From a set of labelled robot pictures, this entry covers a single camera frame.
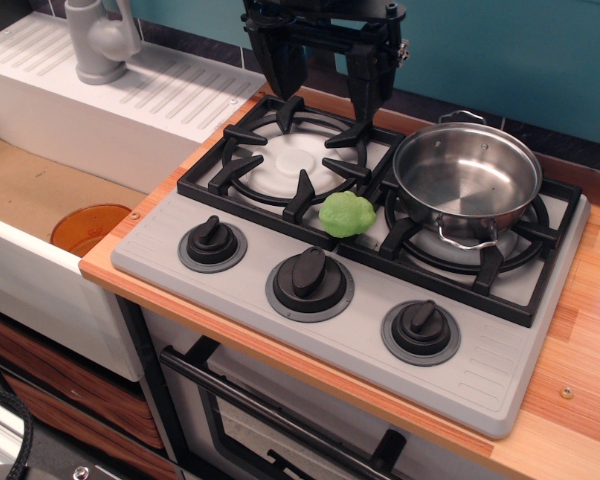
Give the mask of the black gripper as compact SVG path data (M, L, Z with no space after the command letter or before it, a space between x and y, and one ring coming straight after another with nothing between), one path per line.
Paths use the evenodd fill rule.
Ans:
M395 65L409 56L397 1L246 1L252 50L276 96L291 98L308 78L305 50L345 54L356 122L369 124L390 99Z

